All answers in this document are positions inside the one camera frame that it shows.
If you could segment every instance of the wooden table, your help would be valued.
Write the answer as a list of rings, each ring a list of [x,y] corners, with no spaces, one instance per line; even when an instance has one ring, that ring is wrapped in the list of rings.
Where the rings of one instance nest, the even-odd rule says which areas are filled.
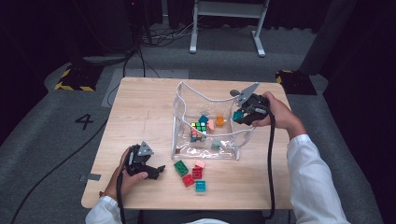
[[[131,145],[146,141],[154,155],[147,165],[166,165],[157,180],[147,179],[134,186],[123,198],[125,208],[134,209],[270,209],[267,175],[269,127],[257,128],[250,141],[242,147],[239,161],[202,160],[205,162],[203,180],[206,192],[195,192],[195,186],[184,187],[174,163],[172,152],[173,107],[177,84],[181,79],[125,77],[120,84],[115,103],[99,146],[92,174],[99,181],[89,180],[82,205],[93,207],[98,192],[104,190],[120,162],[123,151]],[[243,90],[252,82],[183,80],[211,99],[228,99],[230,90]],[[276,83],[261,83],[255,91],[272,92],[289,106],[285,92]],[[291,209],[290,176],[286,151],[289,137],[276,130],[273,148],[273,177],[276,209]],[[184,159],[191,167],[196,159]]]

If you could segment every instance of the teal block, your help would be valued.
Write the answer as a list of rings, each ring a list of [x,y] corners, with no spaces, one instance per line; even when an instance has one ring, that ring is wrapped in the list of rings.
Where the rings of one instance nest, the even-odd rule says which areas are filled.
[[[195,191],[205,192],[206,191],[206,182],[204,180],[196,180],[195,181]]]
[[[198,119],[198,122],[203,123],[204,125],[209,121],[209,118],[207,118],[206,116],[201,116]]]
[[[238,120],[240,118],[244,117],[244,113],[241,111],[234,111],[233,112],[233,120]]]
[[[220,149],[221,142],[219,139],[215,139],[212,141],[212,149]]]

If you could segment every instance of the clear plastic bag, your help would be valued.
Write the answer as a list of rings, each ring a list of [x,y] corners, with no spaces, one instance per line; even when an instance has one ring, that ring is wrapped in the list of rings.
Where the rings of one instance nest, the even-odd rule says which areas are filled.
[[[180,82],[173,103],[172,158],[239,160],[255,128],[233,122],[236,99],[211,100]]]

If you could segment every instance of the green block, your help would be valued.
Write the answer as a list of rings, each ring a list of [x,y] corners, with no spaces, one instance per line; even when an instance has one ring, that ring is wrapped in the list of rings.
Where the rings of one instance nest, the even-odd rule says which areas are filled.
[[[176,171],[180,176],[186,175],[189,173],[189,168],[184,164],[183,161],[178,161],[174,164]]]

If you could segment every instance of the white sleeve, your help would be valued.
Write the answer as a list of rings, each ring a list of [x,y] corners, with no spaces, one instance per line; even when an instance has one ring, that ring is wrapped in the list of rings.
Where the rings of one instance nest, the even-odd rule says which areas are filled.
[[[85,223],[120,224],[120,209],[117,202],[108,196],[99,198],[99,202],[85,217]]]
[[[349,223],[332,182],[332,173],[307,134],[290,140],[288,166],[291,204],[297,223]]]

